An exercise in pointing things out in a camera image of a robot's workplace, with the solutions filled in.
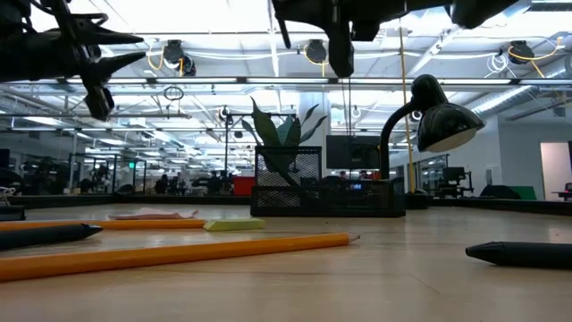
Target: desk lamp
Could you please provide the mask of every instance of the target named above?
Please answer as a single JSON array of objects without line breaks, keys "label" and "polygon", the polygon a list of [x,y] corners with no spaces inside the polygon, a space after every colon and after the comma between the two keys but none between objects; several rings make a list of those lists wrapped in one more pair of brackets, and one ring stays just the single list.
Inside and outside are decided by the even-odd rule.
[{"label": "desk lamp", "polygon": [[[439,81],[431,75],[421,75],[411,84],[411,101],[395,111],[383,126],[380,138],[381,178],[390,178],[390,135],[397,122],[415,111],[422,117],[417,129],[419,152],[443,152],[469,142],[484,122],[463,106],[448,101]],[[408,207],[426,208],[426,196],[406,195]]]}]

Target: person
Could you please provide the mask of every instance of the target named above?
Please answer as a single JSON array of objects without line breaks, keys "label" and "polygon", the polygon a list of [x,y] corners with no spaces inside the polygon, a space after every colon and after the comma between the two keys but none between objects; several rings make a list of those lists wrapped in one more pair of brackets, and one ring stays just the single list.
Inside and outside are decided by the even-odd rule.
[{"label": "person", "polygon": [[160,180],[155,183],[155,192],[157,194],[165,194],[167,192],[167,187],[169,187],[169,177],[167,174],[163,174]]},{"label": "person", "polygon": [[359,180],[368,180],[368,179],[369,179],[369,175],[367,175],[366,170],[362,170],[359,172]]}]

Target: desk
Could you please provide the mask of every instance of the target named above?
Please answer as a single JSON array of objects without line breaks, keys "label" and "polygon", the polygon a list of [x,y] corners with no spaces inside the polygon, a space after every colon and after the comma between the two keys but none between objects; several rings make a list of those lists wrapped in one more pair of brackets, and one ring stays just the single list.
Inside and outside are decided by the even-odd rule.
[{"label": "desk", "polygon": [[556,191],[553,193],[558,193],[558,197],[559,198],[563,198],[564,201],[568,201],[568,198],[572,198],[572,192],[567,192],[567,191]]},{"label": "desk", "polygon": [[[102,219],[146,205],[31,210],[30,220]],[[199,216],[243,206],[165,205]],[[464,208],[405,218],[270,218],[264,231],[103,232],[1,256],[155,247],[301,233],[359,233],[352,246],[50,277],[0,284],[13,321],[569,321],[572,273],[493,267],[466,246],[493,240],[572,242],[572,219]]]}]

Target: black marker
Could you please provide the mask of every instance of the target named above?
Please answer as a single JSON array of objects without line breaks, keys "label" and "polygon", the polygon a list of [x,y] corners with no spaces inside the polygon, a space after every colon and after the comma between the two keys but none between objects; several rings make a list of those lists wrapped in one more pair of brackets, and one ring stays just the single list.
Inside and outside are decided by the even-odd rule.
[{"label": "black marker", "polygon": [[491,241],[467,247],[465,253],[501,266],[572,268],[572,244]]},{"label": "black marker", "polygon": [[103,230],[97,225],[77,224],[0,232],[0,250],[58,242],[74,242]]}]

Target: green leaf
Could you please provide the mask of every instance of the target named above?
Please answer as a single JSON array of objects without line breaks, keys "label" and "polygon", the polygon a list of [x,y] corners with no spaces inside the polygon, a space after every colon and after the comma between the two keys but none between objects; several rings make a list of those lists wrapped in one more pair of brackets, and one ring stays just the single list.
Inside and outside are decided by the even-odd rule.
[{"label": "green leaf", "polygon": [[290,127],[293,124],[294,122],[292,121],[292,118],[290,116],[286,116],[286,121],[280,124],[280,126],[278,126],[278,129],[276,129],[278,131],[278,139],[280,140],[280,144],[284,145],[284,141],[286,141],[286,137],[290,132]]},{"label": "green leaf", "polygon": [[288,136],[283,143],[284,147],[297,147],[300,144],[300,135],[302,132],[302,125],[300,125],[300,119],[298,117],[292,123],[290,130],[288,131]]},{"label": "green leaf", "polygon": [[242,119],[242,128],[246,130],[248,133],[252,134],[254,140],[257,142],[257,145],[260,145],[260,142],[258,142],[257,134],[254,133],[254,129],[252,128],[250,123],[246,122],[244,119]]},{"label": "green leaf", "polygon": [[264,142],[266,146],[279,147],[280,139],[278,139],[278,132],[276,131],[276,125],[270,119],[270,116],[263,113],[257,106],[257,102],[252,99],[252,118],[254,119],[254,126],[257,129],[257,133],[260,139]]},{"label": "green leaf", "polygon": [[320,118],[320,120],[318,120],[318,123],[316,123],[314,125],[314,128],[310,131],[307,131],[306,133],[304,133],[304,135],[302,135],[302,137],[300,138],[300,143],[304,143],[307,140],[310,140],[310,138],[312,137],[312,135],[314,135],[315,130],[322,124],[322,122],[328,118],[328,116],[322,116]]},{"label": "green leaf", "polygon": [[312,108],[310,108],[309,110],[307,110],[306,116],[304,117],[304,122],[302,122],[302,125],[304,125],[304,123],[310,119],[310,117],[312,117],[312,113],[314,112],[315,108],[318,107],[318,104],[312,106]]}]

